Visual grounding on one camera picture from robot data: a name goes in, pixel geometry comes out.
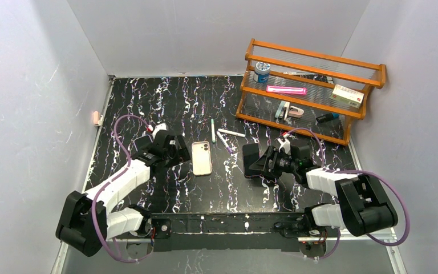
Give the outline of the bare black phone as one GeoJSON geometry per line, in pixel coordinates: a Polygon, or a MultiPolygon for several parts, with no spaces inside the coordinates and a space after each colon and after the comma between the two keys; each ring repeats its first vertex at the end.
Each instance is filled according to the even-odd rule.
{"type": "Polygon", "coordinates": [[[260,154],[258,143],[250,143],[242,146],[244,177],[252,178],[261,175],[260,171],[250,169],[250,166],[255,163],[259,157],[260,154]]]}

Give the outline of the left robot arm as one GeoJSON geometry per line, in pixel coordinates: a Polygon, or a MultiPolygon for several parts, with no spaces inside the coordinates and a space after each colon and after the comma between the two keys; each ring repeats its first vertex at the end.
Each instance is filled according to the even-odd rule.
{"type": "Polygon", "coordinates": [[[85,192],[73,191],[65,199],[55,236],[60,241],[91,257],[107,241],[131,231],[143,231],[151,217],[138,205],[120,211],[113,209],[130,192],[156,174],[187,162],[189,150],[181,135],[156,130],[142,138],[143,146],[117,173],[85,192]]]}

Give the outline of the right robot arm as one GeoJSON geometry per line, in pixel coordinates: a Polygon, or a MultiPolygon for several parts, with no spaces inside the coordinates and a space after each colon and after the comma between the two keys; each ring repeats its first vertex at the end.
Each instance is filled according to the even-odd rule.
{"type": "Polygon", "coordinates": [[[366,174],[343,174],[314,164],[309,146],[295,146],[285,138],[281,146],[268,146],[262,154],[257,143],[242,147],[246,177],[262,176],[276,180],[284,173],[309,190],[321,191],[337,198],[337,204],[306,207],[296,224],[274,225],[310,232],[326,227],[346,229],[363,236],[398,224],[398,215],[379,179],[366,174]]]}

